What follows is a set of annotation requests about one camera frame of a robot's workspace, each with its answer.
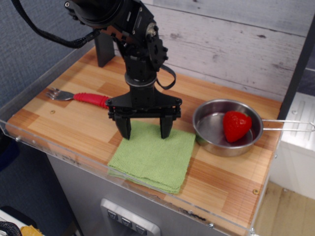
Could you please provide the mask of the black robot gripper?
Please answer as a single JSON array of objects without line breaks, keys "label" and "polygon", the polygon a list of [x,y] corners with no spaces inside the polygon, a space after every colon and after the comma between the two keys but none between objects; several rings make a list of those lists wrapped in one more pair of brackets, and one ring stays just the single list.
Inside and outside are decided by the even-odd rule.
[{"label": "black robot gripper", "polygon": [[161,138],[169,137],[173,120],[181,117],[180,98],[164,94],[153,88],[134,88],[126,94],[109,98],[105,102],[109,118],[115,121],[121,136],[131,135],[132,118],[160,118]]}]

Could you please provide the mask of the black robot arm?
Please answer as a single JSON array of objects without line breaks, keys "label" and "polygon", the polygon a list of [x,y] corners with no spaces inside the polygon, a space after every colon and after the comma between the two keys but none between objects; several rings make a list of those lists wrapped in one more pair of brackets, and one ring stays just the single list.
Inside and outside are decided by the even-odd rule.
[{"label": "black robot arm", "polygon": [[158,118],[161,137],[169,137],[173,121],[181,116],[182,100],[155,87],[161,69],[176,74],[164,65],[168,49],[153,14],[139,0],[68,0],[65,7],[80,23],[111,36],[123,57],[129,92],[105,102],[120,134],[130,138],[132,118]]}]

